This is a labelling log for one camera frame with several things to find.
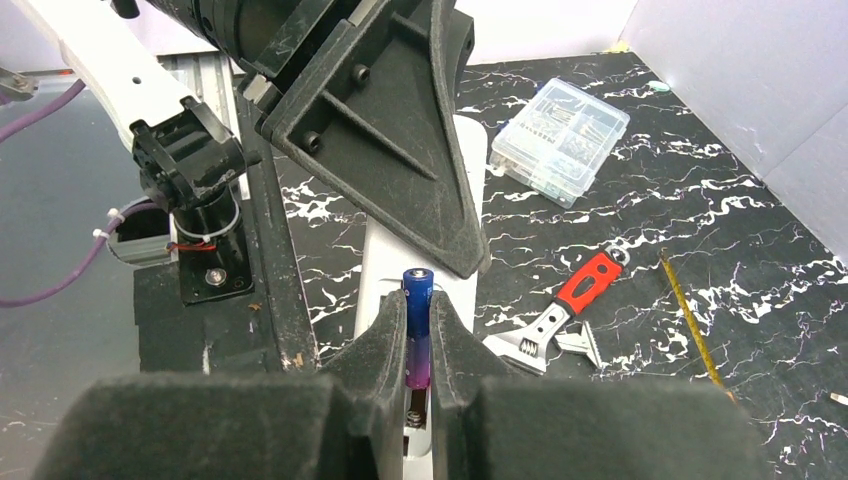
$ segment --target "blue battery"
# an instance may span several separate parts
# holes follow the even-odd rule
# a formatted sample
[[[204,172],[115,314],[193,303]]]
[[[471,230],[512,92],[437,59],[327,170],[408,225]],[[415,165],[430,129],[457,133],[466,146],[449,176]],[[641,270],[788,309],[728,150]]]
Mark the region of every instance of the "blue battery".
[[[406,295],[406,386],[420,390],[430,386],[430,297],[433,272],[412,268],[403,273]]]

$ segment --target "purple battery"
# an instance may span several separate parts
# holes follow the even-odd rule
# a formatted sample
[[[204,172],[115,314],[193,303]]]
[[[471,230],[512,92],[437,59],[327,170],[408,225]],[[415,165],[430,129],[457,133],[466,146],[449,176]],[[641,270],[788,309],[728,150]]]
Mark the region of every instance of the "purple battery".
[[[406,386],[420,390],[430,386],[430,297],[433,272],[413,268],[403,273],[406,294]]]

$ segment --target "gray panel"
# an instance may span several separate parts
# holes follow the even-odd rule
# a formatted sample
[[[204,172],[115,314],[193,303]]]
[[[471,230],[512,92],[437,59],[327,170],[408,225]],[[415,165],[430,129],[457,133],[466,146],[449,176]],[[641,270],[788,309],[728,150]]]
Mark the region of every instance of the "gray panel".
[[[765,181],[822,243],[848,259],[848,106]]]
[[[764,177],[848,104],[846,25],[844,0],[640,0],[622,37]]]
[[[36,110],[73,79],[0,107],[0,125]],[[0,296],[18,298],[68,275],[110,207],[141,196],[138,173],[89,91],[0,146]],[[25,478],[49,433],[92,382],[138,371],[132,269],[103,252],[55,297],[0,310],[0,472]]]

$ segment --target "screw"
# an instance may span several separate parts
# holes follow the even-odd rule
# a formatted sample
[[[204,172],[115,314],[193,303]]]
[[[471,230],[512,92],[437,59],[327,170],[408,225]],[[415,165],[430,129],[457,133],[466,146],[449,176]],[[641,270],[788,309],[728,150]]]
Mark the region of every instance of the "screw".
[[[354,83],[360,87],[364,87],[368,83],[368,79],[371,78],[371,69],[365,65],[358,64],[353,67],[351,78],[353,78]]]
[[[303,148],[309,153],[315,153],[321,148],[321,135],[316,132],[306,132],[303,136]]]
[[[206,271],[206,283],[220,287],[227,281],[227,272],[223,268],[213,268]]]

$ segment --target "red and black handle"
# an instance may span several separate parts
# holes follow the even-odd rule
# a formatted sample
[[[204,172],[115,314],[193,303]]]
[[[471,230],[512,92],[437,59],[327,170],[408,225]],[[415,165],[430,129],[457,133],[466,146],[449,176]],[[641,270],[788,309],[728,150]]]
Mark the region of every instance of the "red and black handle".
[[[556,295],[556,303],[577,315],[598,298],[618,278],[629,260],[622,250],[622,255],[616,255],[616,260],[610,250],[599,252],[585,265],[577,270]]]

